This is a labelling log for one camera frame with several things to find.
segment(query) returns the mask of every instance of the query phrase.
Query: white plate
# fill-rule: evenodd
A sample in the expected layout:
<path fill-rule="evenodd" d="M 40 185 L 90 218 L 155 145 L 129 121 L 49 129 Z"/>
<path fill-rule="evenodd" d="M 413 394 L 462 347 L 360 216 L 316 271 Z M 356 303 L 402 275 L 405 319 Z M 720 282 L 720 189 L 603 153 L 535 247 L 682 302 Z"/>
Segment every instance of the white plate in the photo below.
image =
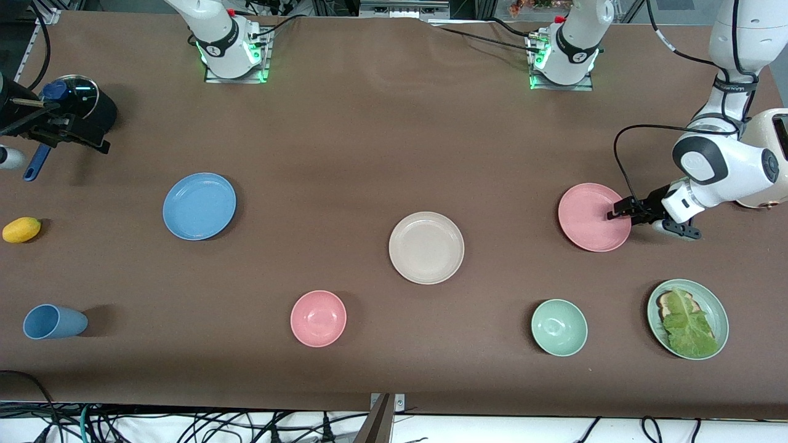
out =
<path fill-rule="evenodd" d="M 434 212 L 417 212 L 394 227 L 388 256 L 406 279 L 435 285 L 457 272 L 465 256 L 465 242 L 453 221 Z"/>

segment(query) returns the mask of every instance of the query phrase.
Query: pink plate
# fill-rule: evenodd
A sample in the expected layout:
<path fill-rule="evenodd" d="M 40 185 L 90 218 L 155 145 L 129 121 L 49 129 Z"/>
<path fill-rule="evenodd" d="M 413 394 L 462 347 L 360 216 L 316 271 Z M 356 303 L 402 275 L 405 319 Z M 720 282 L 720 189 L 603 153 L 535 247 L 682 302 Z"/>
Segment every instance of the pink plate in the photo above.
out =
<path fill-rule="evenodd" d="M 572 243 L 593 252 L 608 252 L 630 236 L 628 217 L 608 220 L 608 212 L 621 196 L 596 183 L 578 184 L 563 194 L 558 203 L 558 222 Z"/>

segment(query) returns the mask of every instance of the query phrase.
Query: green bowl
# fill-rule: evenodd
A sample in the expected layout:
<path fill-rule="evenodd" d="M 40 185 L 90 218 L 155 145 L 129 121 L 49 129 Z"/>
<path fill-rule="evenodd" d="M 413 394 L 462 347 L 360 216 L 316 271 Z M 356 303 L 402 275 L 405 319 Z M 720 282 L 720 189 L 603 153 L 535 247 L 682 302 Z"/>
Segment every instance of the green bowl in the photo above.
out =
<path fill-rule="evenodd" d="M 583 348 L 589 327 L 578 307 L 566 300 L 553 299 L 540 304 L 533 312 L 531 333 L 548 354 L 568 357 Z"/>

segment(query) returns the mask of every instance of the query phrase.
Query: lettuce leaf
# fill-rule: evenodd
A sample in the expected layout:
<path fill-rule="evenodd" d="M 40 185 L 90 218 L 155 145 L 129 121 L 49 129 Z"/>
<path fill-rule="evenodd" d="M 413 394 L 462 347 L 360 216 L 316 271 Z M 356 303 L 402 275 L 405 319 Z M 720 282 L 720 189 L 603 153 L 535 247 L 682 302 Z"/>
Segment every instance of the lettuce leaf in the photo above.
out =
<path fill-rule="evenodd" d="M 693 312 L 690 297 L 681 289 L 669 292 L 665 304 L 671 313 L 665 316 L 662 325 L 671 349 L 682 356 L 699 359 L 717 352 L 719 345 L 706 321 L 706 313 Z"/>

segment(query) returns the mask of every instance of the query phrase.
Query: blue plastic cup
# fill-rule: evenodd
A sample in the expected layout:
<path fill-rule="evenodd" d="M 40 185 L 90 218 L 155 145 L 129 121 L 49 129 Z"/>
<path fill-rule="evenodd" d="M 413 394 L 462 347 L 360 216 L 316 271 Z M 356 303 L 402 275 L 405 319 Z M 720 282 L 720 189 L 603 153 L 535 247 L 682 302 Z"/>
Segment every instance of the blue plastic cup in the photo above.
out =
<path fill-rule="evenodd" d="M 74 337 L 86 328 L 87 317 L 83 313 L 53 304 L 34 307 L 22 323 L 24 335 L 33 340 Z"/>

